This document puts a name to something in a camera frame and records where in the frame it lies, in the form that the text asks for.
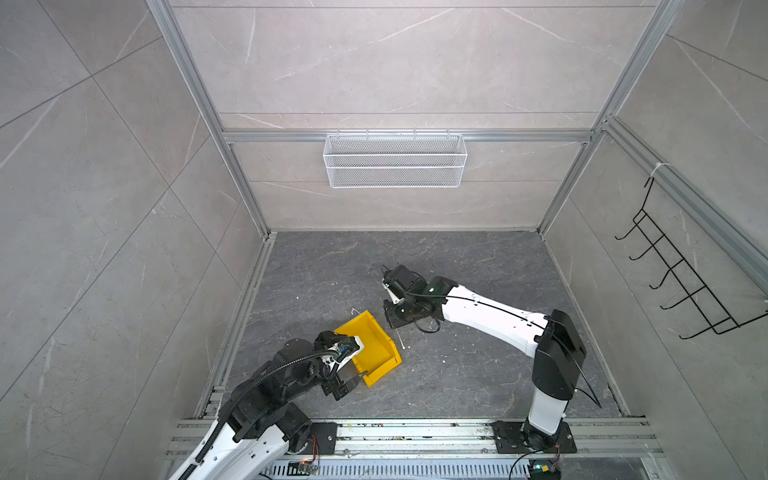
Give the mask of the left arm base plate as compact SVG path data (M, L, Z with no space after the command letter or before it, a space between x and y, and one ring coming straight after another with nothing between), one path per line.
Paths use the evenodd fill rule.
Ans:
M335 422L309 422L299 428L289 440L291 454L333 455L339 425Z

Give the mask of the aluminium mounting rail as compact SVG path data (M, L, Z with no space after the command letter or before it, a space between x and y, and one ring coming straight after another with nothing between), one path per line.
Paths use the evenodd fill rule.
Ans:
M320 419L339 425L333 455L322 459L512 459L499 454L489 419ZM638 418L570 418L575 454L528 453L532 458L663 458L665 453L649 423Z

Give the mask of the yellow plastic bin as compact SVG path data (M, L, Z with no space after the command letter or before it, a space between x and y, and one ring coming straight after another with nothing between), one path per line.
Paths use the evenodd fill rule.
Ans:
M352 362L368 387L373 387L385 375L402 364L402 358L395 342L379 325L369 311L334 330L336 334L358 338L362 343L359 353Z

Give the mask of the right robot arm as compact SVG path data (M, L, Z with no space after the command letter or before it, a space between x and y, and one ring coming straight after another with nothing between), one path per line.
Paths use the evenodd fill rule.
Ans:
M404 265L382 268L382 285L389 298L383 302L393 329L430 318L464 325L501 340L533 360L534 385L530 409L518 434L508 424L494 428L501 444L519 440L530 452L563 447L569 434L566 409L585 379L587 349L573 320L561 310L549 314L529 312L483 297L458 282L435 276L426 280Z

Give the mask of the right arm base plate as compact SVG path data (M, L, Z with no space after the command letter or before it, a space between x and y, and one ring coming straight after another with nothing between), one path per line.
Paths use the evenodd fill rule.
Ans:
M492 422L490 427L499 454L575 454L577 452L575 440L567 422L561 422L552 435L536 429L528 421L497 420Z

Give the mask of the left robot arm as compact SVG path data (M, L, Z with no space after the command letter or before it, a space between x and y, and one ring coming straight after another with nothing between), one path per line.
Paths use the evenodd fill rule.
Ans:
M321 332L291 339L218 410L215 423L173 479L254 479L286 453L310 442L312 422L294 400L320 386L339 400L355 382L339 371L364 350L358 336Z

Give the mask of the small thin screwdriver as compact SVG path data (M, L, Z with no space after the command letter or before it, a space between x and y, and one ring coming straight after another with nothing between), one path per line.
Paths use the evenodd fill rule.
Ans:
M402 348L403 350L405 350L405 349L406 349L406 346L405 346L405 344L404 344L404 341L403 341L403 339L402 339L402 336L401 336L401 334L400 334L399 330L395 329L395 330L394 330L394 332L397 334L397 337L398 337L398 339L399 339L399 342L400 342L401 348Z

